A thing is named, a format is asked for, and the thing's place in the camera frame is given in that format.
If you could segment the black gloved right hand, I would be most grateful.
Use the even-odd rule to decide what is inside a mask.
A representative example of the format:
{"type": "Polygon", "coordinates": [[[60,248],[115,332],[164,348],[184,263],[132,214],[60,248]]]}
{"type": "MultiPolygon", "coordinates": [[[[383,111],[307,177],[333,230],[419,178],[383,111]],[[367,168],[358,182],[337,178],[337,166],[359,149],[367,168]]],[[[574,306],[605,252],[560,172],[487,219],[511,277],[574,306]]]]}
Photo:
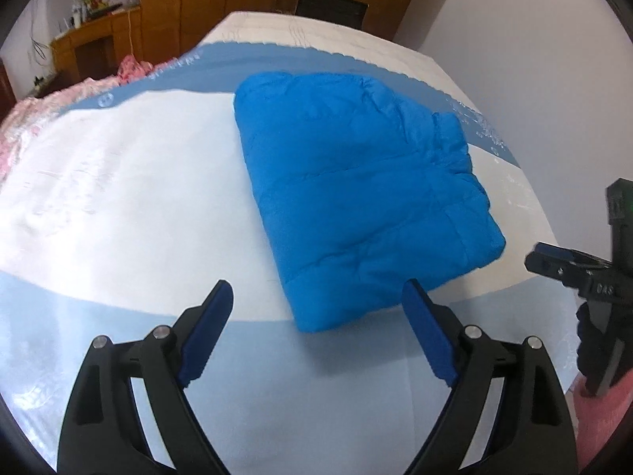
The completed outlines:
{"type": "Polygon", "coordinates": [[[578,370],[586,395],[601,397],[632,370],[632,309],[587,301],[576,316],[578,370]]]}

